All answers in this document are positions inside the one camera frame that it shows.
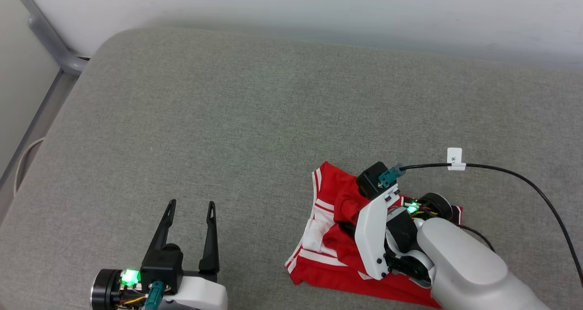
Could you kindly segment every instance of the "green light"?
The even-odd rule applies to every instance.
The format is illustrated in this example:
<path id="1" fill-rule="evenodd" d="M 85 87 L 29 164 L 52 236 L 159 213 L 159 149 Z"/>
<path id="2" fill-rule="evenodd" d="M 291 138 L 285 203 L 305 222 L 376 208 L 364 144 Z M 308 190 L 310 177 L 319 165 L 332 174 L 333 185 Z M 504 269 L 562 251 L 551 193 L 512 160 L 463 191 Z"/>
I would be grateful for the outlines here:
<path id="1" fill-rule="evenodd" d="M 134 286 L 140 282 L 140 271 L 127 269 L 121 276 L 121 284 L 127 286 Z"/>

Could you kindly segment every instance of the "gray metal frame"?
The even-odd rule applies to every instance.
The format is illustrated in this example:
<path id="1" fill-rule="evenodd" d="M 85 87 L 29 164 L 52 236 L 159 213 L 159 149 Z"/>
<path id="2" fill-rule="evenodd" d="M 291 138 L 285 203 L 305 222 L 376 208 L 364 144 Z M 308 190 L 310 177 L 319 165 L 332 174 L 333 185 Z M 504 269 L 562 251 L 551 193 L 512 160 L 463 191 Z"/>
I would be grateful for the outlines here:
<path id="1" fill-rule="evenodd" d="M 41 44 L 48 50 L 61 69 L 68 74 L 80 75 L 87 61 L 77 57 L 61 40 L 46 17 L 33 0 L 20 0 L 31 14 L 29 27 L 35 33 Z"/>

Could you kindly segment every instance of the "white wall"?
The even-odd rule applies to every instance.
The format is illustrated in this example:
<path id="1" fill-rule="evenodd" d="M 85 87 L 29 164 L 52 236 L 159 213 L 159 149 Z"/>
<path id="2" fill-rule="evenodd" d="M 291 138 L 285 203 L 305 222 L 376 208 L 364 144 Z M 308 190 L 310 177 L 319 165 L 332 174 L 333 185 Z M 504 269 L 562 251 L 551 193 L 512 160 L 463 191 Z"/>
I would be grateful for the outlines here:
<path id="1" fill-rule="evenodd" d="M 583 62 L 583 0 L 35 0 L 90 56 L 138 26 L 268 32 L 518 61 Z"/>
<path id="2" fill-rule="evenodd" d="M 19 0 L 0 0 L 0 176 L 59 71 Z"/>

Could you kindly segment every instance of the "red and white garment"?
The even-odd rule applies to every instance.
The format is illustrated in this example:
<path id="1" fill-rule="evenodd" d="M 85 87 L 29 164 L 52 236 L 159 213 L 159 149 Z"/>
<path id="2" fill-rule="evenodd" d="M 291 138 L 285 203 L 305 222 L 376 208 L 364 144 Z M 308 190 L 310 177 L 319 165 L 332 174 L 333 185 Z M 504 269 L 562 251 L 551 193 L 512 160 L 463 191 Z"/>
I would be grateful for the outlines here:
<path id="1" fill-rule="evenodd" d="M 356 224 L 358 212 L 369 202 L 358 193 L 356 177 L 325 162 L 312 173 L 312 181 L 312 214 L 302 239 L 285 262 L 293 283 L 304 281 L 316 287 L 439 308 L 429 289 L 405 275 L 389 274 L 375 280 L 364 274 L 356 243 L 335 222 Z M 402 206 L 402 202 L 400 198 L 394 205 Z"/>

